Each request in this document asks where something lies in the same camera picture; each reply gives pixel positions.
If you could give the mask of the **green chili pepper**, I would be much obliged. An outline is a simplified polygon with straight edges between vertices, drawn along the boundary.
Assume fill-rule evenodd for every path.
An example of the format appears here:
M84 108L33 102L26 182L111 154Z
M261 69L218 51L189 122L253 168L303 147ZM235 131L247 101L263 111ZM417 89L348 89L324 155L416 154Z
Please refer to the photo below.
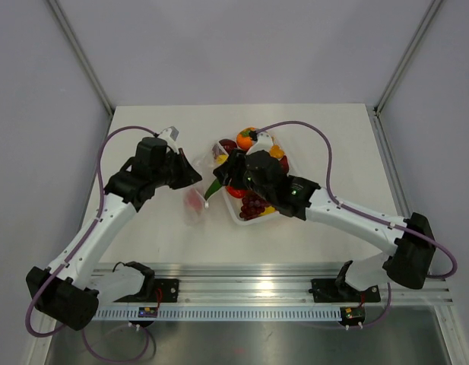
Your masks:
M212 195L216 194L222 188L223 185L220 183L220 181L215 179L206 189L204 193L204 200L207 202Z

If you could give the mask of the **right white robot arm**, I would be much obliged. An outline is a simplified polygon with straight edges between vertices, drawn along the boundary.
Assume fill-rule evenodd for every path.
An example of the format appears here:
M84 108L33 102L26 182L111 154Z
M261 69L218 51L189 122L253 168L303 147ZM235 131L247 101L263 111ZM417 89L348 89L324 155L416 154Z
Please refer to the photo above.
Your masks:
M378 255L345 262L329 284L317 284L312 291L325 300L356 302L371 287L390 281L411 290L423 288L436 251L425 216L383 217L346 207L318 183L286 173L266 151L234 150L213 174L223 186L256 193L286 217L326 224L379 249Z

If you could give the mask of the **red orange bell pepper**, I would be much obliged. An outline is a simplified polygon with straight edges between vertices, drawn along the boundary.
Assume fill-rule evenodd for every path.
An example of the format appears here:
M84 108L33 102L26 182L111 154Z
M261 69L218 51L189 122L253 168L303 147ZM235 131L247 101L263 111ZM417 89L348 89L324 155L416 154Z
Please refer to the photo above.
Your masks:
M230 194L230 196L232 196L234 198L237 198L237 199L243 199L247 194L246 190L244 190L244 189L235 189L232 186L227 186L226 190Z

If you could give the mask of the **clear zip top bag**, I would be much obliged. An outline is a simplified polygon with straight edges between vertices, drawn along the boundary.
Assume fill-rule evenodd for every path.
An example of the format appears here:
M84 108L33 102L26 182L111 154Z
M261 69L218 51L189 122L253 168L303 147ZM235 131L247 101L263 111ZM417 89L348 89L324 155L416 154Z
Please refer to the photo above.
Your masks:
M192 161L192 166L198 173L200 173L202 181L182 190L183 219L189 226L196 225L204 219L204 216L209 209L210 200L215 194L212 195L207 202L204 200L204 210L200 214L197 214L185 206L185 193L190 189L197 189L204 197L206 189L216 179L213 174L214 169L220 166L226 159L226 151L219 144L214 144L210 150L198 155Z

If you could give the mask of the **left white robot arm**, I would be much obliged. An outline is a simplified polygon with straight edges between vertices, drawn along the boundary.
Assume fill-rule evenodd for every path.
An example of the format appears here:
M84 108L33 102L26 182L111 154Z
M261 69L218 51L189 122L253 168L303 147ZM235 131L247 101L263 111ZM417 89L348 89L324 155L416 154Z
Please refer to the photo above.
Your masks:
M91 275L121 229L140 211L157 189L183 189L201 181L176 144L176 130L168 128L143 138L120 171L100 186L96 217L75 236L65 250L44 268L33 267L26 276L32 301L25 316L28 332L38 336L30 319L33 309L75 331L92 320L98 308L124 297L139 303L155 293L155 272L139 262L101 279Z

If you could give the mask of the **purple grape bunch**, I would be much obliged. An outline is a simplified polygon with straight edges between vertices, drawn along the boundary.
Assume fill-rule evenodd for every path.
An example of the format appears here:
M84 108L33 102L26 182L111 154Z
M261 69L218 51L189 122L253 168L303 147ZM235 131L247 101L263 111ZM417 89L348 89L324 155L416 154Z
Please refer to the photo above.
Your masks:
M268 203L254 192L248 192L242 199L239 217L244 221L257 218L263 213Z

